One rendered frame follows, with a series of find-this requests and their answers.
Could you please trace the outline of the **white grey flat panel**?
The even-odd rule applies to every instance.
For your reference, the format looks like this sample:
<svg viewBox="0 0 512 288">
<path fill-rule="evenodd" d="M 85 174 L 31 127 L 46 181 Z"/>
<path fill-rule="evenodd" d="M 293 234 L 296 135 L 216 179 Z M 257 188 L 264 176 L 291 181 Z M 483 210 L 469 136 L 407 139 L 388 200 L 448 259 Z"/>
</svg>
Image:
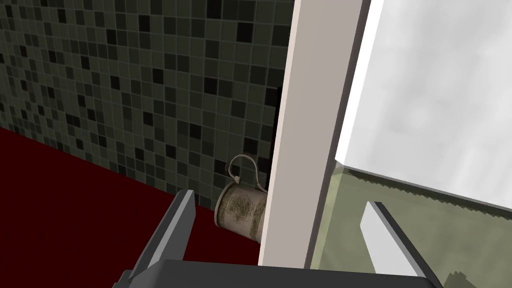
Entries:
<svg viewBox="0 0 512 288">
<path fill-rule="evenodd" d="M 512 0 L 371 0 L 335 159 L 512 211 Z"/>
</svg>

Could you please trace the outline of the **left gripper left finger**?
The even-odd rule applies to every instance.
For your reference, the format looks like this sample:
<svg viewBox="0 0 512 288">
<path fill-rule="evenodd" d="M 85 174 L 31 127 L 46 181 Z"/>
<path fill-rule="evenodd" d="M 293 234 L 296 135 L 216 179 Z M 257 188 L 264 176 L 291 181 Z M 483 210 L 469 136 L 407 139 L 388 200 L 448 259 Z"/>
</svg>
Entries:
<svg viewBox="0 0 512 288">
<path fill-rule="evenodd" d="M 195 218 L 194 191 L 178 191 L 130 276 L 139 275 L 161 260 L 183 260 Z"/>
</svg>

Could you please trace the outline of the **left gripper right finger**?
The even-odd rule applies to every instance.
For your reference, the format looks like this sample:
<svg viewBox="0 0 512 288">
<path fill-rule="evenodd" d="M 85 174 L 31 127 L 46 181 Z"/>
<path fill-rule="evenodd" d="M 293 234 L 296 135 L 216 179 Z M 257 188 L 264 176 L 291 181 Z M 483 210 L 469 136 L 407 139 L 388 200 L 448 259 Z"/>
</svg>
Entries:
<svg viewBox="0 0 512 288">
<path fill-rule="evenodd" d="M 413 277 L 431 275 L 431 269 L 383 203 L 366 203 L 360 229 L 376 273 Z"/>
</svg>

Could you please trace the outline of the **beige patterned mug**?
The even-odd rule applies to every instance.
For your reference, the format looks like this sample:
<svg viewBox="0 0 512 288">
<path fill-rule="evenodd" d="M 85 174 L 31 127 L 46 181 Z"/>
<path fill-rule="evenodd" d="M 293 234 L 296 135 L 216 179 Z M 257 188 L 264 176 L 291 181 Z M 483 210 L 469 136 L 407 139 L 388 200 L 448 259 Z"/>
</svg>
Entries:
<svg viewBox="0 0 512 288">
<path fill-rule="evenodd" d="M 248 159 L 257 170 L 256 161 L 249 155 L 238 154 L 226 165 L 231 182 L 223 188 L 214 209 L 214 223 L 217 227 L 234 232 L 257 243 L 262 242 L 264 218 L 268 191 L 255 174 L 256 189 L 241 186 L 241 178 L 232 171 L 238 158 Z"/>
</svg>

